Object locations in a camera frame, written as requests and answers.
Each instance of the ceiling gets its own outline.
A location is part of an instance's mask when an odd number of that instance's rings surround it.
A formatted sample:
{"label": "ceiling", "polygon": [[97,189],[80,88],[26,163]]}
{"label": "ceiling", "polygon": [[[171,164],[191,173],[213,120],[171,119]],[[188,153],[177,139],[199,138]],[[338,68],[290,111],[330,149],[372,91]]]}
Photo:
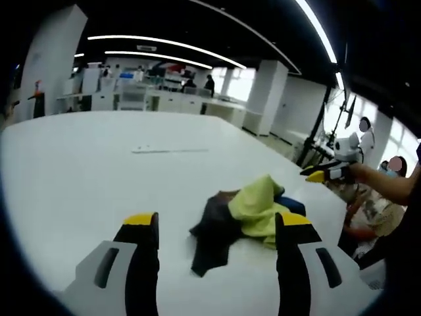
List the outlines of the ceiling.
{"label": "ceiling", "polygon": [[[53,9],[73,1],[56,1],[36,10],[39,22]],[[156,53],[189,59],[210,66],[231,64],[174,45],[129,39],[88,41],[88,36],[136,35],[161,38],[207,49],[245,66],[261,59],[277,59],[305,79],[335,84],[337,68],[314,28],[294,0],[203,0],[223,10],[264,36],[275,47],[231,18],[189,0],[76,1],[88,17],[78,53],[88,61],[104,60],[106,50],[136,51],[136,45],[157,46]],[[415,92],[420,87],[421,47],[415,34],[416,9],[410,0],[307,0],[332,44],[344,79],[356,93],[395,115],[421,137],[421,107]],[[34,27],[26,30],[31,38]],[[23,51],[29,44],[21,44]],[[281,51],[292,63],[287,61]]]}

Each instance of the person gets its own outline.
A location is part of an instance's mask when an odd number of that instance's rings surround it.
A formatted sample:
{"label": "person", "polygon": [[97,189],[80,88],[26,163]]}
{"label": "person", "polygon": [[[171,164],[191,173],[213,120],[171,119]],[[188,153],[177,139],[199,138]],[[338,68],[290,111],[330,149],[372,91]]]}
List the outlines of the person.
{"label": "person", "polygon": [[215,81],[213,81],[212,76],[210,74],[207,75],[208,80],[205,84],[205,89],[210,90],[210,96],[213,97],[215,93]]}
{"label": "person", "polygon": [[143,67],[142,66],[138,66],[137,70],[134,72],[133,75],[133,79],[136,82],[141,82],[143,80],[143,75],[144,75],[144,71],[143,71]]}
{"label": "person", "polygon": [[111,78],[112,77],[112,71],[110,65],[107,65],[103,71],[103,78]]}
{"label": "person", "polygon": [[[405,177],[407,162],[401,156],[398,158],[401,160],[399,171],[383,169],[385,161],[378,170],[391,177]],[[387,236],[396,229],[404,212],[400,205],[389,201],[374,190],[358,195],[354,203],[347,207],[338,246],[358,263],[359,259],[374,247],[379,237]]]}
{"label": "person", "polygon": [[382,161],[382,163],[380,164],[380,166],[379,166],[379,169],[378,169],[378,171],[380,171],[380,172],[387,172],[387,166],[389,165],[389,161],[387,161],[387,160],[385,160],[385,161]]}
{"label": "person", "polygon": [[181,89],[181,92],[182,92],[182,93],[184,93],[184,89],[185,89],[186,87],[189,87],[189,88],[196,88],[197,86],[196,86],[196,84],[194,83],[193,79],[189,79],[189,80],[187,80],[187,82],[184,84],[184,86],[182,86],[182,89]]}
{"label": "person", "polygon": [[115,70],[114,76],[115,76],[116,79],[119,79],[120,78],[120,75],[121,75],[120,65],[117,64],[116,65],[116,70]]}
{"label": "person", "polygon": [[[392,178],[361,163],[349,167],[357,182],[366,184],[383,197],[399,205],[408,205],[401,224],[388,236],[381,237],[370,253],[385,257],[385,288],[378,299],[361,315],[411,315],[418,309],[418,298],[411,288],[418,284],[419,223],[421,221],[421,144],[416,150],[418,163],[408,178]],[[390,169],[396,170],[399,159],[392,158]]]}
{"label": "person", "polygon": [[362,117],[360,120],[360,131],[364,132],[361,136],[360,148],[362,151],[361,162],[365,165],[369,162],[371,153],[373,152],[376,140],[374,138],[373,127],[367,117]]}

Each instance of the red object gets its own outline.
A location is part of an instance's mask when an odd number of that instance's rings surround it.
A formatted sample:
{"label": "red object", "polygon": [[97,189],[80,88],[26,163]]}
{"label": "red object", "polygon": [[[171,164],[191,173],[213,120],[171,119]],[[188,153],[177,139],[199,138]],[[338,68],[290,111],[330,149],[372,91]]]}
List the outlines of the red object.
{"label": "red object", "polygon": [[186,68],[185,65],[172,65],[172,66],[169,66],[167,70],[173,71],[173,72],[181,72],[185,68]]}

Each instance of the white wall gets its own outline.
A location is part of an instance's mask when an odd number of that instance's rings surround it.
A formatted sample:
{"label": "white wall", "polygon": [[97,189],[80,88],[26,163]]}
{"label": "white wall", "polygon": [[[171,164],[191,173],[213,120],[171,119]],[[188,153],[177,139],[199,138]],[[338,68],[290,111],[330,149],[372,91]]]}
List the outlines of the white wall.
{"label": "white wall", "polygon": [[275,120],[276,112],[280,104],[280,99],[285,90],[285,83],[288,77],[288,68],[280,62],[274,65],[274,74],[270,91],[266,102],[266,107],[263,111],[262,120],[259,126],[259,135],[269,135],[272,125]]}
{"label": "white wall", "polygon": [[373,124],[374,139],[376,141],[374,149],[370,155],[367,165],[378,168],[382,162],[382,156],[389,140],[393,120],[381,112],[377,112],[376,121]]}
{"label": "white wall", "polygon": [[45,92],[45,114],[63,112],[63,103],[57,102],[63,86],[72,74],[74,54],[87,17],[74,5],[48,16],[32,40],[22,73],[21,104],[15,109],[15,121],[33,118],[35,82],[41,80]]}
{"label": "white wall", "polygon": [[292,144],[305,139],[316,122],[325,92],[322,84],[288,76],[270,131]]}
{"label": "white wall", "polygon": [[262,61],[256,72],[255,81],[247,101],[247,109],[253,113],[263,114],[274,75],[273,66],[273,63]]}

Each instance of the yellow cloth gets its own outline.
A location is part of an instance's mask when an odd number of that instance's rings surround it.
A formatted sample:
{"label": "yellow cloth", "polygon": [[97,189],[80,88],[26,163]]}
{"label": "yellow cloth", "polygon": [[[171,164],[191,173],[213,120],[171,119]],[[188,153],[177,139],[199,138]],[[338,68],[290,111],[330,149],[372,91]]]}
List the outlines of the yellow cloth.
{"label": "yellow cloth", "polygon": [[275,214],[289,212],[274,203],[274,196],[284,191],[267,174],[242,188],[228,204],[233,218],[241,221],[241,231],[250,237],[264,238],[263,244],[275,248]]}

